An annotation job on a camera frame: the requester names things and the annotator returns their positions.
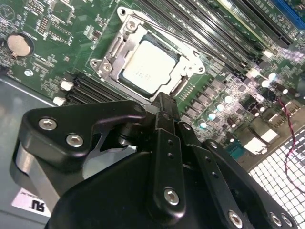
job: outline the ul label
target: ul label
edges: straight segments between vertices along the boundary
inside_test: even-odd
[[[51,213],[48,210],[45,202],[39,197],[22,188],[12,202],[12,206],[34,212],[39,215],[50,217]]]

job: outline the screw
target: screw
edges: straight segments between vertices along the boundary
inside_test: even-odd
[[[210,144],[213,148],[217,149],[217,145],[214,142],[211,142]]]
[[[278,225],[279,227],[282,226],[282,223],[280,221],[280,219],[273,213],[273,212],[270,212],[270,218],[272,220],[273,223],[275,223],[276,225]]]
[[[229,210],[228,216],[234,226],[236,226],[237,228],[243,228],[242,219],[234,211]]]
[[[104,64],[103,69],[104,69],[106,72],[109,72],[109,71],[110,71],[110,67],[109,67],[108,64]]]
[[[80,147],[84,143],[84,140],[82,139],[82,137],[76,134],[72,134],[67,136],[66,142],[72,147]]]
[[[167,120],[170,120],[170,119],[171,119],[170,116],[169,116],[167,113],[164,113],[164,114],[163,114],[163,117],[166,118]]]
[[[135,23],[134,23],[133,21],[127,22],[126,28],[127,28],[128,30],[131,30],[131,31],[135,30],[135,28],[136,28],[136,27],[135,27]]]
[[[178,197],[178,194],[170,189],[170,188],[167,188],[165,191],[164,191],[164,197],[165,197],[165,200],[170,203],[171,205],[177,205],[179,203],[179,197]]]
[[[183,126],[184,126],[185,129],[187,129],[187,130],[190,130],[190,129],[191,129],[191,127],[190,127],[188,124],[186,124],[186,123],[184,123]]]
[[[285,221],[285,223],[288,224],[288,226],[290,226],[290,227],[293,226],[292,222],[290,221],[290,219],[288,219],[288,217],[286,215],[282,214],[282,218]]]
[[[53,119],[49,118],[39,120],[38,125],[44,130],[54,130],[57,127],[57,123]]]

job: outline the red wire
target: red wire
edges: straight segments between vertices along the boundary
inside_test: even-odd
[[[292,180],[291,178],[289,177],[288,175],[288,170],[289,170],[289,166],[287,165],[288,163],[288,158],[289,156],[293,153],[294,149],[295,149],[295,146],[296,146],[296,143],[295,143],[295,133],[294,133],[294,130],[292,128],[292,124],[291,124],[291,120],[290,120],[290,114],[285,106],[285,104],[283,103],[283,101],[278,98],[278,101],[280,103],[280,105],[283,107],[284,109],[284,113],[287,117],[287,121],[288,121],[288,126],[289,126],[289,130],[290,130],[290,133],[291,133],[291,137],[292,137],[292,146],[289,150],[289,152],[286,154],[285,156],[285,162],[284,162],[284,165],[285,165],[285,174],[287,176],[287,179],[289,180],[289,182],[301,193],[305,194],[305,191],[301,190]]]

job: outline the cpu socket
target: cpu socket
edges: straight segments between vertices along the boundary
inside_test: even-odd
[[[122,27],[102,60],[92,59],[99,77],[148,104],[159,92],[177,95],[205,67],[190,45],[165,31],[142,12],[117,9]]]

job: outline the ventilation grille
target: ventilation grille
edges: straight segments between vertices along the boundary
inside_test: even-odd
[[[305,191],[305,128],[295,135],[296,148],[290,155],[288,175],[296,186]],[[286,211],[293,216],[299,228],[305,229],[305,195],[292,185],[285,175],[285,155],[292,139],[250,171],[250,175]]]

